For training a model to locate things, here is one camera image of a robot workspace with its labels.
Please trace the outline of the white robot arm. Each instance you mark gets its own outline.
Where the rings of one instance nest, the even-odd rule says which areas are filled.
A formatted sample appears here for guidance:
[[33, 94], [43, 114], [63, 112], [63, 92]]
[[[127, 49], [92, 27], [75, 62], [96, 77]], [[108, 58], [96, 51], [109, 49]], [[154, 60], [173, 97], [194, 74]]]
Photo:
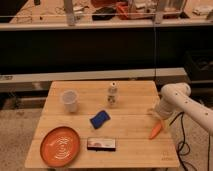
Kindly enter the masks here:
[[165, 121], [179, 109], [213, 136], [213, 110], [191, 99], [190, 94], [187, 83], [166, 84], [161, 88], [161, 99], [148, 113]]

